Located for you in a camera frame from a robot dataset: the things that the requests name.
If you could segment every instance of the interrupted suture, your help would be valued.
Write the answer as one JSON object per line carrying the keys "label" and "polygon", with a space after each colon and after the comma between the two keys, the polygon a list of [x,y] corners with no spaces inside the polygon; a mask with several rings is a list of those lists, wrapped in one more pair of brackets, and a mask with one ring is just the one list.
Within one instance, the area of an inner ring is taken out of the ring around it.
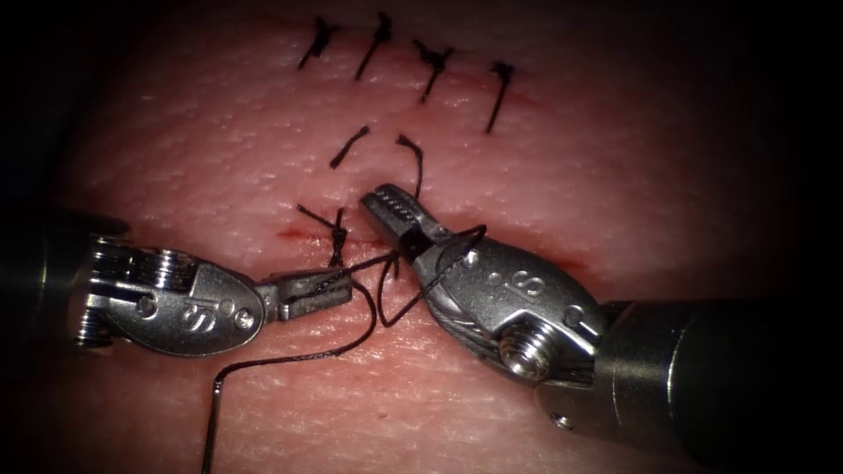
{"label": "interrupted suture", "polygon": [[486,133],[492,132],[492,127],[494,126],[494,121],[498,117],[498,110],[501,108],[501,102],[503,101],[503,94],[507,91],[507,87],[509,87],[509,81],[512,80],[512,73],[515,71],[511,65],[507,64],[503,61],[495,61],[492,65],[492,68],[489,69],[491,72],[494,72],[500,79],[501,79],[501,91],[498,93],[498,99],[494,101],[494,108],[492,109],[492,117],[489,119],[489,125],[486,126]]}
{"label": "interrupted suture", "polygon": [[398,139],[395,141],[395,143],[401,145],[402,147],[407,147],[413,150],[413,154],[415,155],[415,163],[417,166],[415,177],[415,194],[413,196],[418,199],[419,194],[422,193],[422,160],[424,159],[424,152],[422,152],[422,149],[419,148],[418,145],[416,145],[409,138],[407,138],[404,133],[398,136]]}
{"label": "interrupted suture", "polygon": [[360,76],[363,75],[363,70],[366,69],[366,65],[369,64],[371,56],[375,54],[375,49],[378,49],[378,46],[382,43],[386,43],[393,37],[393,20],[383,11],[378,12],[378,18],[380,19],[380,26],[378,26],[378,30],[375,31],[375,39],[372,41],[369,51],[366,52],[366,56],[364,56],[363,61],[360,62],[360,67],[357,68],[357,73],[354,74],[355,81],[360,80]]}
{"label": "interrupted suture", "polygon": [[436,82],[436,78],[442,74],[442,71],[445,70],[445,62],[454,52],[454,48],[448,47],[443,53],[437,53],[436,51],[430,51],[426,46],[424,46],[424,43],[417,39],[413,40],[413,44],[416,48],[418,48],[421,60],[433,68],[433,74],[430,76],[430,80],[428,80],[428,87],[426,87],[424,89],[424,93],[421,94],[421,101],[426,102],[428,100],[428,96],[430,95],[430,91],[433,89],[433,83]]}
{"label": "interrupted suture", "polygon": [[331,260],[328,262],[328,267],[344,267],[345,263],[342,261],[342,248],[345,246],[345,239],[349,236],[348,229],[342,227],[341,225],[344,209],[339,208],[336,210],[336,218],[333,223],[322,216],[307,210],[303,205],[297,205],[296,209],[331,230],[333,253],[331,254]]}
{"label": "interrupted suture", "polygon": [[322,54],[322,51],[325,50],[325,47],[331,40],[331,33],[335,32],[337,28],[337,25],[328,26],[328,23],[322,17],[316,17],[316,38],[313,39],[313,44],[307,49],[305,55],[301,57],[299,69],[305,67],[307,59],[311,56],[318,58]]}
{"label": "interrupted suture", "polygon": [[336,154],[333,160],[328,164],[332,169],[336,169],[336,167],[340,166],[342,160],[345,158],[345,155],[351,149],[351,146],[354,145],[354,142],[360,140],[360,138],[364,137],[367,133],[369,133],[369,126],[363,126],[359,132],[355,133],[354,135],[349,138],[348,141],[345,142],[345,145],[342,146],[339,153]]}

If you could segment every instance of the silver metal part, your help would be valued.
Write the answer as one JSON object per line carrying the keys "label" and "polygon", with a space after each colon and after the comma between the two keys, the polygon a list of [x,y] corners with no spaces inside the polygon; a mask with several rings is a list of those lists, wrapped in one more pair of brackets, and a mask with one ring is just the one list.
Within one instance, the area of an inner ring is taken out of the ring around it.
{"label": "silver metal part", "polygon": [[576,280],[526,250],[492,239],[470,251],[412,196],[392,184],[361,199],[380,237],[397,248],[439,324],[476,356],[530,381],[581,381],[610,320]]}
{"label": "silver metal part", "polygon": [[278,274],[256,284],[193,255],[100,239],[92,252],[85,347],[117,335],[173,356],[209,356],[252,341],[275,320],[351,300],[345,269]]}

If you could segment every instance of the black suture thread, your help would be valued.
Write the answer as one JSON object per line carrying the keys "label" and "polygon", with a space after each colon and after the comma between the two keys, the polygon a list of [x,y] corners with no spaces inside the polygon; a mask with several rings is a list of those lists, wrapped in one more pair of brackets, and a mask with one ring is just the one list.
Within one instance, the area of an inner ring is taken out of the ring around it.
{"label": "black suture thread", "polygon": [[369,64],[371,56],[375,54],[375,49],[377,49],[381,43],[386,43],[393,37],[393,19],[389,18],[389,15],[385,14],[383,11],[378,12],[378,18],[380,19],[380,26],[378,26],[378,30],[375,31],[375,40],[371,43],[371,47],[369,48],[369,51],[366,52],[366,56],[363,57],[363,61],[360,62],[360,67],[357,68],[357,73],[354,74],[355,81],[360,80],[360,76],[363,74],[363,70],[366,69],[366,65]]}
{"label": "black suture thread", "polygon": [[313,39],[313,44],[307,49],[305,55],[301,57],[299,69],[305,67],[307,58],[311,56],[318,58],[322,54],[322,51],[325,50],[325,47],[331,40],[331,33],[335,32],[337,28],[337,25],[328,26],[328,23],[322,17],[316,17],[316,38]]}
{"label": "black suture thread", "polygon": [[340,153],[336,154],[333,160],[328,164],[331,169],[336,169],[336,167],[340,166],[342,163],[342,159],[345,158],[345,155],[351,149],[351,146],[354,145],[354,142],[360,140],[364,137],[367,133],[369,133],[369,126],[363,126],[357,133],[351,136],[348,141],[345,142],[345,145],[342,146]]}
{"label": "black suture thread", "polygon": [[354,279],[351,280],[351,286],[352,288],[363,294],[364,298],[366,299],[366,304],[369,305],[369,311],[371,313],[371,321],[369,322],[369,326],[366,328],[366,331],[354,341],[349,342],[348,344],[339,348],[332,348],[329,350],[316,352],[312,354],[289,355],[286,357],[274,357],[270,359],[233,363],[220,370],[220,373],[218,373],[217,377],[215,377],[213,380],[213,390],[211,392],[211,412],[208,416],[208,430],[207,434],[205,435],[205,451],[202,456],[202,474],[211,473],[211,465],[213,462],[213,448],[217,438],[217,424],[220,417],[220,404],[222,402],[222,385],[225,382],[228,374],[231,374],[232,372],[235,372],[237,370],[247,369],[249,367],[257,367],[261,365],[294,363],[301,361],[324,359],[327,357],[337,357],[352,350],[353,348],[356,348],[360,344],[364,343],[367,339],[369,339],[369,336],[371,336],[371,334],[375,331],[375,327],[378,324],[378,309],[375,306],[375,302],[371,296],[371,293],[369,293],[369,290],[367,290],[365,286],[363,286],[357,280]]}
{"label": "black suture thread", "polygon": [[344,267],[345,263],[342,261],[342,248],[345,246],[345,239],[349,236],[348,229],[341,226],[342,213],[344,212],[344,209],[339,208],[336,210],[336,218],[333,223],[315,212],[308,210],[303,205],[296,205],[296,209],[302,214],[305,214],[307,217],[314,219],[316,222],[319,222],[323,226],[331,229],[333,253],[331,254],[330,261],[328,261],[328,267]]}
{"label": "black suture thread", "polygon": [[444,53],[437,53],[436,51],[430,51],[428,47],[424,46],[424,43],[417,39],[413,40],[413,44],[419,49],[421,60],[433,68],[433,74],[430,76],[428,86],[424,89],[424,93],[421,94],[421,101],[424,103],[428,100],[428,95],[430,95],[430,91],[433,89],[433,83],[436,81],[436,78],[445,70],[445,62],[451,53],[454,52],[454,48],[448,47]]}
{"label": "black suture thread", "polygon": [[419,194],[422,192],[422,160],[424,159],[424,152],[422,152],[422,149],[419,148],[418,145],[416,145],[409,138],[407,138],[404,133],[398,135],[398,139],[395,141],[395,143],[401,145],[402,147],[410,148],[415,154],[415,163],[416,165],[418,165],[418,169],[416,171],[415,176],[415,194],[413,195],[413,197],[418,199]]}
{"label": "black suture thread", "polygon": [[383,295],[384,295],[384,282],[386,281],[386,274],[389,273],[389,267],[392,265],[393,260],[387,262],[384,265],[384,269],[380,274],[380,279],[378,280],[378,318],[380,319],[380,324],[383,327],[392,327],[397,323],[401,318],[404,317],[416,303],[418,303],[422,298],[427,296],[431,290],[433,290],[442,279],[445,277],[445,274],[448,273],[451,269],[453,269],[457,264],[459,264],[469,252],[472,251],[473,248],[477,246],[477,244],[483,240],[483,237],[486,235],[486,226],[481,224],[476,227],[472,227],[470,229],[464,230],[460,233],[454,234],[453,237],[449,238],[441,245],[448,245],[449,243],[453,242],[455,239],[459,239],[465,237],[466,235],[476,234],[472,237],[472,239],[468,242],[468,244],[463,248],[463,250],[454,258],[452,261],[448,262],[439,273],[430,281],[430,283],[424,285],[424,287],[415,294],[415,296],[410,299],[401,309],[395,313],[395,315],[390,319],[387,320],[386,316],[384,315],[384,305],[383,305]]}
{"label": "black suture thread", "polygon": [[506,62],[495,61],[492,65],[492,68],[489,70],[491,72],[494,72],[501,79],[501,91],[498,92],[498,99],[494,102],[494,108],[492,109],[492,117],[489,119],[489,125],[486,126],[486,133],[492,132],[494,120],[498,118],[498,110],[501,108],[503,94],[507,91],[507,87],[509,87],[509,81],[512,79],[512,73],[515,71],[515,68],[513,68]]}

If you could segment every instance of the screw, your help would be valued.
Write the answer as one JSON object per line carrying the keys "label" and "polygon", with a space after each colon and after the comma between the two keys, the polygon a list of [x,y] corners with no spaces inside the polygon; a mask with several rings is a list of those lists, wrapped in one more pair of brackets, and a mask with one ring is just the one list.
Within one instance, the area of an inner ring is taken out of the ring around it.
{"label": "screw", "polygon": [[234,323],[240,329],[251,329],[255,325],[255,316],[252,316],[248,309],[243,308],[234,315]]}
{"label": "screw", "polygon": [[565,308],[565,325],[577,327],[582,321],[582,308],[579,306],[568,306]]}
{"label": "screw", "polygon": [[571,424],[571,421],[568,419],[568,417],[560,415],[559,413],[551,413],[551,421],[553,421],[554,425],[562,429],[566,429],[568,431],[573,429],[573,425]]}
{"label": "screw", "polygon": [[138,300],[138,312],[142,318],[152,318],[155,316],[156,311],[158,311],[158,305],[154,299],[148,296],[140,297]]}
{"label": "screw", "polygon": [[467,269],[477,265],[478,260],[480,260],[480,254],[475,252],[474,250],[469,250],[465,257],[463,257],[463,266]]}
{"label": "screw", "polygon": [[498,350],[504,365],[519,377],[544,380],[558,358],[557,335],[540,321],[522,321],[501,333]]}

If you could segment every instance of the pink skin surface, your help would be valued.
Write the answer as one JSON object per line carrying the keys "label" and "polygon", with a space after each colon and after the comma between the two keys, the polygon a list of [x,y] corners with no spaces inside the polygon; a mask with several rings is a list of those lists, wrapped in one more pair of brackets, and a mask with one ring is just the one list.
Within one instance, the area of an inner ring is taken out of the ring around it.
{"label": "pink skin surface", "polygon": [[[352,80],[377,10],[393,40]],[[339,24],[296,66],[315,15]],[[598,300],[751,296],[785,284],[790,183],[770,169],[753,99],[727,87],[676,26],[633,11],[513,2],[248,2],[174,11],[140,47],[78,134],[55,201],[133,225],[139,244],[179,248],[253,278],[323,267],[330,232],[296,211],[346,209],[346,263],[387,248],[357,200],[412,190],[453,229],[490,236],[567,269]],[[431,69],[411,44],[456,52],[426,104]],[[492,134],[500,87],[515,75]],[[337,170],[361,126],[371,133]],[[758,169],[770,172],[759,176]],[[377,270],[361,275],[374,288]],[[416,291],[386,288],[389,313]],[[266,327],[203,359],[119,343],[63,360],[29,396],[32,431],[56,466],[197,472],[211,380],[242,360],[332,348],[360,334],[364,301]],[[62,427],[56,433],[51,427]],[[562,433],[529,390],[493,373],[420,305],[339,358],[244,370],[226,385],[215,472],[564,472],[687,466]]]}

